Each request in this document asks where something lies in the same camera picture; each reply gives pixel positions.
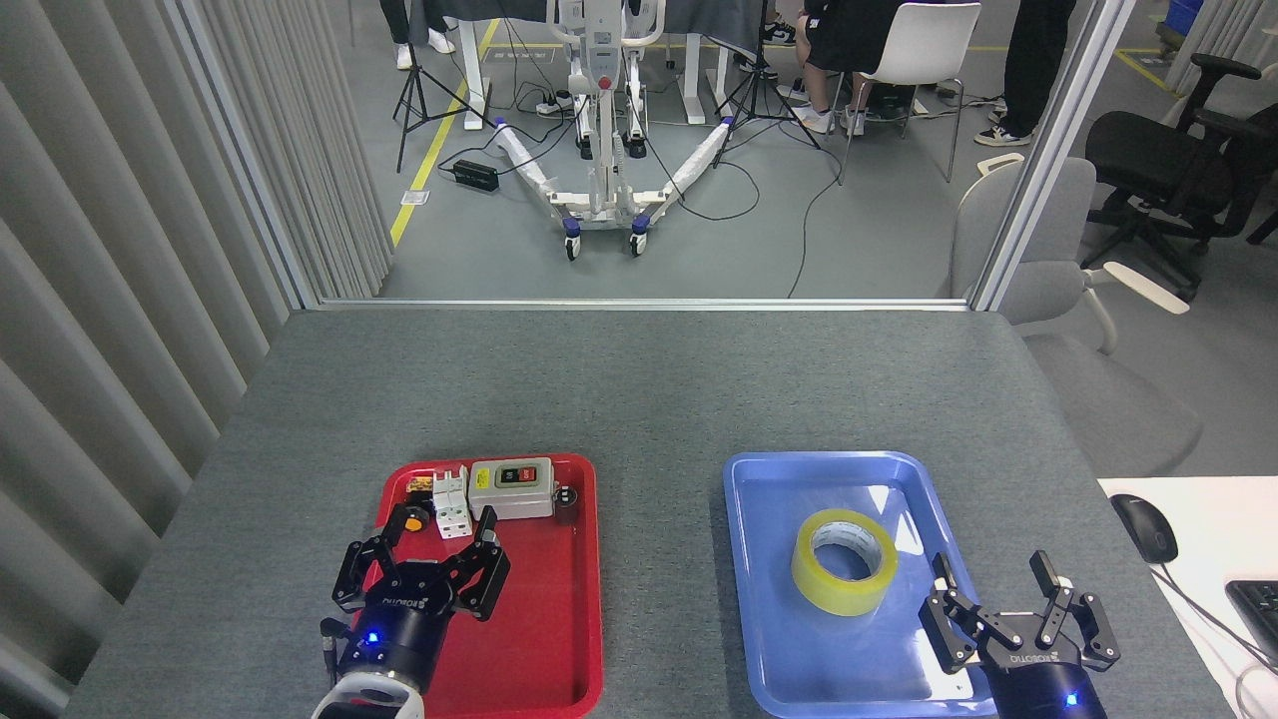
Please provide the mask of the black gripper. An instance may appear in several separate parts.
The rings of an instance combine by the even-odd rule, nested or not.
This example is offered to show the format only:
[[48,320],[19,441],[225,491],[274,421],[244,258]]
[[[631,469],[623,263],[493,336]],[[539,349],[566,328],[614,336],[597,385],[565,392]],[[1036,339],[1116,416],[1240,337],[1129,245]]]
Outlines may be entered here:
[[[497,511],[484,504],[474,541],[443,559],[443,570],[441,564],[396,567],[394,550],[408,518],[406,506],[394,506],[378,535],[348,544],[331,596],[345,613],[364,607],[339,659],[339,674],[389,676],[424,693],[452,610],[488,622],[505,587],[510,559],[496,535]],[[372,564],[378,564],[383,579],[366,593]]]
[[[1108,670],[1121,659],[1103,604],[1095,593],[1059,576],[1045,550],[1033,552],[1028,564],[1048,605],[1035,642],[1010,650],[1002,645],[999,619],[958,591],[950,557],[944,552],[933,556],[935,582],[919,619],[941,670],[956,674],[969,663],[980,664],[999,718],[1104,718],[1105,709],[1082,669]],[[1057,640],[1067,617],[1079,624],[1081,651],[1068,637]]]

